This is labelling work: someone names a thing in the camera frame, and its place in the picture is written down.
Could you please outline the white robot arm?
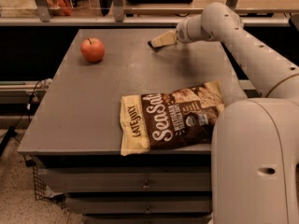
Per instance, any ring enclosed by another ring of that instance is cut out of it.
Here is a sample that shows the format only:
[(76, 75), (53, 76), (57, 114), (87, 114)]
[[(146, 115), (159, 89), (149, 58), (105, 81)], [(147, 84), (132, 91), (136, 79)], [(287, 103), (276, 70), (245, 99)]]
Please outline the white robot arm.
[(220, 41), (260, 94), (228, 105), (214, 127), (213, 224), (299, 224), (297, 66), (245, 31), (241, 18), (221, 3), (149, 43), (159, 48), (196, 41)]

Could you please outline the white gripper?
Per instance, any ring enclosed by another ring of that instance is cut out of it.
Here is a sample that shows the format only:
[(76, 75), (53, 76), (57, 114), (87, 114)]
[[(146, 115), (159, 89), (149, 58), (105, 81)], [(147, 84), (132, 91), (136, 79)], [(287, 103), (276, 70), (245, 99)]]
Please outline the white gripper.
[(151, 39), (151, 42), (155, 47), (169, 46), (175, 44), (177, 39), (183, 44), (197, 41), (214, 41), (208, 19), (204, 15), (196, 15), (180, 21), (176, 31), (165, 32)]

